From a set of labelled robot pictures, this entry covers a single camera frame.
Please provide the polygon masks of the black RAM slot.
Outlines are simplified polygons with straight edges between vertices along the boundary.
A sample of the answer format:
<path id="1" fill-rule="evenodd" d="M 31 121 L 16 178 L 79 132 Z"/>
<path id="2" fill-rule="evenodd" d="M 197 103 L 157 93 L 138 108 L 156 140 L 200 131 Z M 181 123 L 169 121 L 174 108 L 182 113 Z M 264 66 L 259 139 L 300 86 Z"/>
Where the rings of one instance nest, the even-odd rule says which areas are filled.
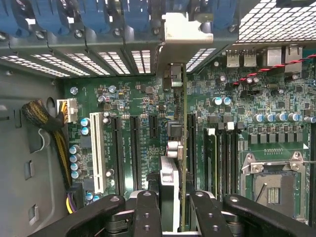
<path id="1" fill-rule="evenodd" d="M 221 194 L 227 194 L 227 140 L 226 132 L 220 130 L 220 164 L 221 164 Z"/>
<path id="2" fill-rule="evenodd" d="M 237 132 L 235 130 L 229 131 L 229 194 L 237 193 L 238 186 L 238 151 L 237 151 Z"/>

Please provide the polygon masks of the long black expansion slot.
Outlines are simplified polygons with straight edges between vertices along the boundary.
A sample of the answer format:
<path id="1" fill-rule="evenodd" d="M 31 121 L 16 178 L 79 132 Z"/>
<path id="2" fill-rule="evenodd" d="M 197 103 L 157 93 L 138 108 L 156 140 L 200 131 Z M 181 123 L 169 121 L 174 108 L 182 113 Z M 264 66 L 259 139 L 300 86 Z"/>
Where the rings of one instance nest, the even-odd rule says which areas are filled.
<path id="1" fill-rule="evenodd" d="M 142 166 L 140 144 L 140 120 L 138 116 L 130 117 L 131 157 L 134 190 L 142 189 Z"/>
<path id="2" fill-rule="evenodd" d="M 125 179 L 123 170 L 123 144 L 121 134 L 121 119 L 119 117 L 112 117 L 112 139 L 115 154 L 115 182 L 117 193 L 124 196 Z"/>
<path id="3" fill-rule="evenodd" d="M 196 129 L 197 129 L 197 122 L 196 122 L 196 115 L 195 114 L 188 114 L 187 115 L 187 156 L 188 156 L 188 170 L 192 174 L 193 179 L 196 175 Z"/>

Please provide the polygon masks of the white expansion slot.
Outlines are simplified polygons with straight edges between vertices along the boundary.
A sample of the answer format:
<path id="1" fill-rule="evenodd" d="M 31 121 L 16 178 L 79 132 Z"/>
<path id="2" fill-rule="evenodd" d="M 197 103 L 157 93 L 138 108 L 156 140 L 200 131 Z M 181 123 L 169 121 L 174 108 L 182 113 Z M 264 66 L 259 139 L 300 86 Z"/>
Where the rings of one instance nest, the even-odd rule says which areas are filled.
<path id="1" fill-rule="evenodd" d="M 103 114 L 101 112 L 90 113 L 89 118 L 94 192 L 103 194 L 106 189 Z"/>

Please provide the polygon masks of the short black expansion slot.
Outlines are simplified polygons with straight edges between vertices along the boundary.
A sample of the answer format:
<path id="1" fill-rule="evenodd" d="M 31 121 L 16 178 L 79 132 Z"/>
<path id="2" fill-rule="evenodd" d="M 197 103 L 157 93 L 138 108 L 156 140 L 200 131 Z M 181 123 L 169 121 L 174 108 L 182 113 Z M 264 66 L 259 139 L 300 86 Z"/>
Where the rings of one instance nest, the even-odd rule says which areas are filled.
<path id="1" fill-rule="evenodd" d="M 158 117 L 149 115 L 150 138 L 158 138 Z"/>

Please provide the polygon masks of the metal CPU socket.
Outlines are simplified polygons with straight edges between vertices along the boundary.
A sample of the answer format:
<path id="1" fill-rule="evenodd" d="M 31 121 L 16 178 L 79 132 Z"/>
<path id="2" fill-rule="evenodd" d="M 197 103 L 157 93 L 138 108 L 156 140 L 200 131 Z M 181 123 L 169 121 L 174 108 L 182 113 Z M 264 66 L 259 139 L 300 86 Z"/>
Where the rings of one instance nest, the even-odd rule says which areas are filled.
<path id="1" fill-rule="evenodd" d="M 257 161 L 306 160 L 303 150 L 240 153 L 239 194 L 288 217 L 308 223 L 306 164 L 251 165 Z"/>

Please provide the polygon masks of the thin metal locking lever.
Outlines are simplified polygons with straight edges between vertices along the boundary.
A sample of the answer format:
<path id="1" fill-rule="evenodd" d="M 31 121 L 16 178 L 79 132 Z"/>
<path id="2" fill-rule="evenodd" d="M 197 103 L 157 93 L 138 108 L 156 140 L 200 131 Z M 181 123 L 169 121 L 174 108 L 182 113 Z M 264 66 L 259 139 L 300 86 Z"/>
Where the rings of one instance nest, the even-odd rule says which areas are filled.
<path id="1" fill-rule="evenodd" d="M 252 162 L 251 165 L 282 165 L 282 164 L 316 164 L 316 161 L 308 161 L 308 160 L 285 160 L 285 161 L 257 161 L 257 162 Z"/>

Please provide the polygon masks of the green motherboard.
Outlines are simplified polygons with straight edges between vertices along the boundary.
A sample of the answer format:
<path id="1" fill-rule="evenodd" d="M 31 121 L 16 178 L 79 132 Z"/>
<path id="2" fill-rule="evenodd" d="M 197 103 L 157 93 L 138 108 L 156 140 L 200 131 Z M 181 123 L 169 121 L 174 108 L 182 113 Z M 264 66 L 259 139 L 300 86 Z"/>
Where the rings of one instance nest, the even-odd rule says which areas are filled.
<path id="1" fill-rule="evenodd" d="M 187 79 L 187 115 L 195 114 L 196 175 L 186 169 L 186 195 L 208 191 L 218 200 L 229 194 L 229 131 L 237 132 L 238 186 L 240 153 L 274 149 L 303 150 L 316 161 L 316 52 L 302 52 L 302 71 L 268 69 L 252 75 L 244 67 L 227 68 L 226 56 L 215 59 L 201 73 Z M 65 84 L 67 99 L 76 98 L 78 121 L 68 126 L 70 167 L 74 183 L 82 183 L 84 206 L 109 194 L 118 194 L 112 117 L 121 119 L 124 198 L 133 186 L 130 117 L 140 120 L 142 189 L 160 196 L 161 158 L 167 149 L 167 122 L 174 119 L 171 81 L 154 76 L 73 79 Z M 104 193 L 94 192 L 90 113 L 103 114 L 105 151 Z M 150 138 L 149 115 L 158 117 L 158 138 Z M 227 140 L 227 194 L 221 194 L 220 130 Z M 308 225 L 316 228 L 316 164 L 306 164 L 309 188 Z"/>

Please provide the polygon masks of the white power connector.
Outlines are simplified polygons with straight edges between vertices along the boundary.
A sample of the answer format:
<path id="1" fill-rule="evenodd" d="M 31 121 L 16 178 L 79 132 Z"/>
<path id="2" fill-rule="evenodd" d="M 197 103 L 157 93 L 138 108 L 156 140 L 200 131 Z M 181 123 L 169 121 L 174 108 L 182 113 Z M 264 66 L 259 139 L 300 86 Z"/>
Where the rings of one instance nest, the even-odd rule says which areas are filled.
<path id="1" fill-rule="evenodd" d="M 76 98 L 57 100 L 57 113 L 62 112 L 64 123 L 77 123 L 78 104 Z"/>

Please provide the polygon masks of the grey perforated PC case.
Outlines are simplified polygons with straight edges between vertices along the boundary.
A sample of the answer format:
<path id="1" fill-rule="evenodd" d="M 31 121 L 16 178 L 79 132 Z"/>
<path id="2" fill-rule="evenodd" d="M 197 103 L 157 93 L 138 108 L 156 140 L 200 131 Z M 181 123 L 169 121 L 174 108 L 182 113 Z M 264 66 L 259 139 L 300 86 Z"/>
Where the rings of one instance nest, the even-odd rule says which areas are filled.
<path id="1" fill-rule="evenodd" d="M 237 0 L 233 23 L 223 30 L 213 26 L 212 0 L 148 0 L 145 31 L 125 23 L 122 0 L 107 0 L 111 29 L 106 34 L 83 24 L 78 0 L 61 0 L 70 28 L 64 36 L 37 24 L 30 0 L 16 1 L 30 35 L 15 38 L 0 31 L 0 237 L 29 237 L 69 215 L 71 123 L 57 113 L 57 100 L 67 99 L 65 84 L 73 79 L 163 78 L 159 63 L 167 13 L 182 13 L 213 34 L 207 50 L 186 63 L 187 78 L 226 56 L 227 50 L 254 50 L 257 67 L 247 67 L 254 76 L 296 63 L 285 62 L 290 45 L 316 52 L 316 0 Z M 134 191 L 124 198 L 126 213 L 110 217 L 96 237 L 132 237 L 132 213 L 141 191 L 155 192 Z M 190 194 L 185 229 L 169 234 L 161 222 L 162 237 L 201 237 L 192 224 Z"/>

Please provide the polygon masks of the silver USB port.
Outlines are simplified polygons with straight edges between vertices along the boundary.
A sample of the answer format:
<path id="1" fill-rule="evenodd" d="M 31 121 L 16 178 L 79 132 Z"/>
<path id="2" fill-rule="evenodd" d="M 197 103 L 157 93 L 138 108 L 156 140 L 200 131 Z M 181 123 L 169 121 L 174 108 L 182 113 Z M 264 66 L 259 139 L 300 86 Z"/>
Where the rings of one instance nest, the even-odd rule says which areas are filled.
<path id="1" fill-rule="evenodd" d="M 257 67 L 257 55 L 254 50 L 245 50 L 244 55 L 244 67 Z"/>
<path id="2" fill-rule="evenodd" d="M 239 51 L 238 50 L 227 50 L 226 51 L 227 58 L 227 68 L 239 68 Z"/>

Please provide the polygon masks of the silver ethernet port block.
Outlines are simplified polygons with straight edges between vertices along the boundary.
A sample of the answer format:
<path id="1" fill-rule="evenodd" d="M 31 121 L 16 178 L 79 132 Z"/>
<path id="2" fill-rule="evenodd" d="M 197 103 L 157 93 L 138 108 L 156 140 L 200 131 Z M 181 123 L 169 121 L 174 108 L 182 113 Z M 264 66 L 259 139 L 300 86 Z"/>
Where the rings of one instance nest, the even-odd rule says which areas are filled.
<path id="1" fill-rule="evenodd" d="M 286 73 L 300 73 L 302 71 L 302 62 L 298 62 L 302 59 L 302 47 L 297 45 L 290 45 L 285 50 L 285 62 L 290 63 L 292 61 L 297 61 L 294 64 L 289 64 L 285 66 Z"/>

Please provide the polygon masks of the blue card retention clip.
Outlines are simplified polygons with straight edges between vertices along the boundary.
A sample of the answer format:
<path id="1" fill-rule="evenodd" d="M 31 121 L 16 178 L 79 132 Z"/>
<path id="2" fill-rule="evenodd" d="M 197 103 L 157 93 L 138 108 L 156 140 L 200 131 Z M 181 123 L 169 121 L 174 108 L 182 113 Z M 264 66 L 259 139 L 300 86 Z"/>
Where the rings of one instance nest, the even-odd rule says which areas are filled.
<path id="1" fill-rule="evenodd" d="M 86 27 L 98 34 L 110 31 L 107 0 L 78 0 L 78 4 L 81 20 Z"/>
<path id="2" fill-rule="evenodd" d="M 30 35 L 28 22 L 16 0 L 0 0 L 0 31 L 15 38 Z"/>
<path id="3" fill-rule="evenodd" d="M 136 31 L 149 25 L 148 0 L 122 0 L 125 23 Z"/>
<path id="4" fill-rule="evenodd" d="M 55 36 L 70 32 L 67 12 L 61 0 L 30 0 L 37 24 Z"/>
<path id="5" fill-rule="evenodd" d="M 216 30 L 228 28 L 234 19 L 237 0 L 212 0 L 213 26 Z"/>

